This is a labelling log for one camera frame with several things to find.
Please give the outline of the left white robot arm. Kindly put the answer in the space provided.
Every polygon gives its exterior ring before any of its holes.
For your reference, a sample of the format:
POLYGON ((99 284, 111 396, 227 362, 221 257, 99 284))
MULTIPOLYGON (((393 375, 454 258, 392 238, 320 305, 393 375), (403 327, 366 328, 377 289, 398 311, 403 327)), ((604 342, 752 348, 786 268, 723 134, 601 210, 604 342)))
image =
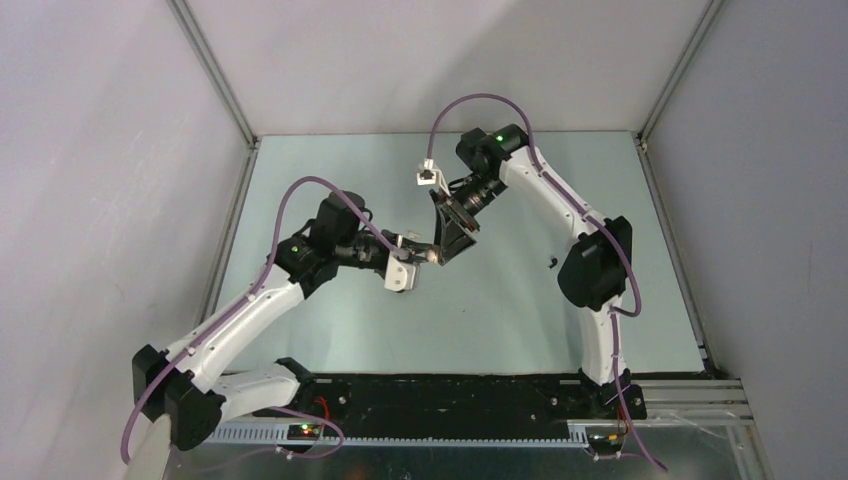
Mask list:
POLYGON ((364 200, 348 191, 329 194, 316 216, 280 241, 245 292, 164 350, 147 345, 133 358, 142 413, 170 419, 170 443, 188 451, 232 418, 282 407, 304 416, 316 403, 312 374, 284 358, 254 371, 226 369, 274 321, 334 279, 342 267, 371 270, 386 289, 414 288, 418 268, 441 250, 387 230, 370 229, 364 200))

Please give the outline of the left aluminium frame post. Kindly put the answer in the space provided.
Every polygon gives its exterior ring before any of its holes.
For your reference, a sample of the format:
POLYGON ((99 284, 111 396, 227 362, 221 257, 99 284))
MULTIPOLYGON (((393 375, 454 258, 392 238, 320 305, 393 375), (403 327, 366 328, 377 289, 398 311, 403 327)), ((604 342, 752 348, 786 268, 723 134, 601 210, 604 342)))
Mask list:
POLYGON ((247 148, 254 149, 257 144, 257 134, 251 127, 236 92, 218 61, 190 2, 167 0, 166 3, 247 148))

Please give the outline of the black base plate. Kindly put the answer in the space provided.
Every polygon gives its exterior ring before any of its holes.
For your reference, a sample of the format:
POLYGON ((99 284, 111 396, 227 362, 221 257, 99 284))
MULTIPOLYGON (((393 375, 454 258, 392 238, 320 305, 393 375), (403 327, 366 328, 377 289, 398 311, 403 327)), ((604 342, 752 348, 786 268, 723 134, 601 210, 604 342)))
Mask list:
POLYGON ((327 418, 345 436, 402 439, 553 439, 569 422, 647 417, 624 378, 597 387, 581 373, 530 375, 319 374, 284 407, 327 418))

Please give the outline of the aluminium frame post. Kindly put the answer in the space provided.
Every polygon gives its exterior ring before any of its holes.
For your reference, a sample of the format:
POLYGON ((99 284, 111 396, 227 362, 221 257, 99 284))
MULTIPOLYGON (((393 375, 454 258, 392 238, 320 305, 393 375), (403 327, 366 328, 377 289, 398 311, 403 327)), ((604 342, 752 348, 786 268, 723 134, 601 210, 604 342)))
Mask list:
POLYGON ((257 134, 251 127, 236 92, 218 61, 190 2, 167 0, 166 3, 247 148, 254 149, 257 144, 257 134))
POLYGON ((709 0, 706 3, 663 83, 659 94, 652 103, 647 117, 638 130, 637 138, 641 142, 647 142, 656 129, 672 96, 690 69, 725 4, 725 0, 709 0))

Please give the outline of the right controller board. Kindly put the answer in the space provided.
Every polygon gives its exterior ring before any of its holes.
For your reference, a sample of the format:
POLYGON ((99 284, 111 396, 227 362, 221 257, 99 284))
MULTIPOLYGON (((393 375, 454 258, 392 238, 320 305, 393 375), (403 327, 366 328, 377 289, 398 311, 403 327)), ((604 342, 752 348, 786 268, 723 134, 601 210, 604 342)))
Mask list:
POLYGON ((617 434, 590 435, 588 437, 587 451, 592 456, 616 457, 622 449, 622 442, 617 434))

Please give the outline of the left controller board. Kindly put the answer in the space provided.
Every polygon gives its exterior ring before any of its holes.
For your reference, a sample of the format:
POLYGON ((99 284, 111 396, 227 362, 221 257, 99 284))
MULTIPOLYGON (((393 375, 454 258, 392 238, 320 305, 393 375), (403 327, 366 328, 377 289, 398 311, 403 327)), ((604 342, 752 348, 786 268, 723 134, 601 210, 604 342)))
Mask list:
POLYGON ((286 432, 288 442, 315 442, 321 439, 323 427, 317 424, 291 424, 286 432))

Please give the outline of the controller board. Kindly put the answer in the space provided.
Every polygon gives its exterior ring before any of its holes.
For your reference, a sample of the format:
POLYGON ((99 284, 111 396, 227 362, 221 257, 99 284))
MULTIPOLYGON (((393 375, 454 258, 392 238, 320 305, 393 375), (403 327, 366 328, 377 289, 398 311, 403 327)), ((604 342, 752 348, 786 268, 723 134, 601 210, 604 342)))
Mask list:
POLYGON ((616 457, 622 449, 622 442, 617 434, 590 435, 588 437, 587 451, 592 456, 616 457))
POLYGON ((321 439, 323 427, 317 424, 291 424, 286 432, 288 442, 315 442, 321 439))

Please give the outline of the right aluminium frame post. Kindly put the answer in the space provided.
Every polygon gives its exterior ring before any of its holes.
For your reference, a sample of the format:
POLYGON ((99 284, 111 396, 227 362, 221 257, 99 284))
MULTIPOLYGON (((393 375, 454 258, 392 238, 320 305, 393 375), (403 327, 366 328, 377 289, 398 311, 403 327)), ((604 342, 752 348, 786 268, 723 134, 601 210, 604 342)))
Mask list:
POLYGON ((709 0, 706 3, 663 83, 659 94, 652 103, 647 117, 638 130, 637 138, 641 142, 647 142, 656 129, 672 96, 690 69, 725 4, 725 0, 709 0))

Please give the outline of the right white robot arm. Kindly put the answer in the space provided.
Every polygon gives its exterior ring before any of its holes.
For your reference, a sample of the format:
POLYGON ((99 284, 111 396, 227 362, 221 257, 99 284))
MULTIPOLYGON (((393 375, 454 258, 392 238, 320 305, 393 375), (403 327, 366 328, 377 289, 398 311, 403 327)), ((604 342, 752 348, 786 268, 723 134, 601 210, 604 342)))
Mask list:
POLYGON ((621 306, 627 289, 633 234, 629 221, 622 216, 610 219, 593 209, 515 124, 494 133, 468 131, 455 152, 468 168, 467 176, 447 183, 432 159, 424 161, 417 175, 419 185, 429 186, 436 210, 438 263, 445 265, 474 245, 480 230, 477 215, 504 191, 530 201, 568 250, 557 284, 580 313, 580 371, 593 382, 581 392, 583 408, 596 418, 610 416, 622 403, 613 383, 624 370, 615 356, 620 330, 610 316, 621 306))

